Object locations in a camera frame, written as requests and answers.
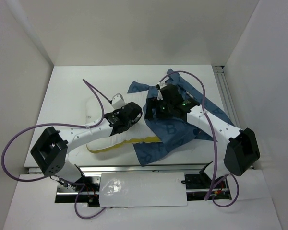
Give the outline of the white pillow yellow trim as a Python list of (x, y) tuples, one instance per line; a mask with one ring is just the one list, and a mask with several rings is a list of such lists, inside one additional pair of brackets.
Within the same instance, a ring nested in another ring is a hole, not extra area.
[[(141, 108), (146, 103), (148, 90), (123, 94), (122, 97), (126, 103), (135, 102)], [(113, 111), (113, 107), (105, 100), (101, 99), (105, 113)], [(95, 97), (89, 97), (85, 103), (85, 117), (86, 123), (91, 123), (94, 120), (98, 120), (101, 117), (100, 104)], [(115, 134), (109, 138), (102, 138), (94, 140), (86, 147), (89, 152), (93, 154), (99, 154), (116, 150), (124, 146), (125, 144), (137, 144), (137, 143), (159, 143), (161, 140), (154, 134), (154, 132), (148, 127), (144, 120), (144, 115), (134, 126), (127, 131)]]

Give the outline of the blue cartoon print pillowcase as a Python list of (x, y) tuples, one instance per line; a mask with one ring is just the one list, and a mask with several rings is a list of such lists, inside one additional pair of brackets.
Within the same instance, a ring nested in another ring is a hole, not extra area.
[[(169, 78), (166, 80), (166, 83), (176, 85), (180, 95), (185, 99), (189, 99), (190, 96), (187, 92), (195, 98), (198, 102), (202, 102), (203, 94), (193, 87), (189, 82), (187, 82), (179, 73), (173, 73), (174, 70), (168, 69), (167, 74)], [(145, 96), (144, 100), (144, 114), (146, 113), (146, 98), (151, 98), (157, 96), (157, 89), (155, 86), (149, 86), (147, 84), (142, 84), (133, 81), (129, 86), (127, 93), (136, 93), (147, 91), (148, 96)], [(205, 109), (211, 112), (216, 117), (222, 119), (223, 121), (234, 125), (226, 113), (219, 108), (216, 104), (210, 101), (207, 97), (205, 98), (204, 103)], [(156, 134), (160, 139), (156, 143), (136, 143), (133, 145), (139, 163), (141, 165), (147, 165), (155, 161), (165, 158), (169, 153), (194, 140), (208, 140), (213, 141), (213, 138), (199, 129), (197, 126), (193, 126), (183, 122), (181, 119), (156, 119), (154, 111), (153, 120), (144, 120), (151, 131)]]

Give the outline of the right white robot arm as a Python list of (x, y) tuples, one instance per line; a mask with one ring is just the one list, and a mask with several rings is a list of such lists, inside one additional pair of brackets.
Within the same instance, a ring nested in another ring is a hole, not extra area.
[(158, 95), (147, 98), (145, 118), (178, 118), (209, 134), (225, 148), (225, 152), (216, 153), (213, 162), (201, 169), (200, 183), (205, 188), (212, 187), (217, 179), (228, 174), (242, 176), (260, 158), (251, 129), (242, 130), (223, 121), (193, 97), (184, 99), (172, 84), (158, 86)]

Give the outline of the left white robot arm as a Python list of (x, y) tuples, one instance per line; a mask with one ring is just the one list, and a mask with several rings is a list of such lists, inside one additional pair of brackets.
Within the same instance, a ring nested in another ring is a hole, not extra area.
[(106, 113), (101, 120), (92, 122), (92, 127), (56, 130), (50, 126), (32, 147), (31, 155), (44, 176), (56, 176), (67, 182), (72, 190), (80, 191), (88, 180), (78, 166), (66, 159), (66, 155), (94, 140), (127, 131), (140, 120), (142, 114), (141, 107), (130, 102), (120, 109)]

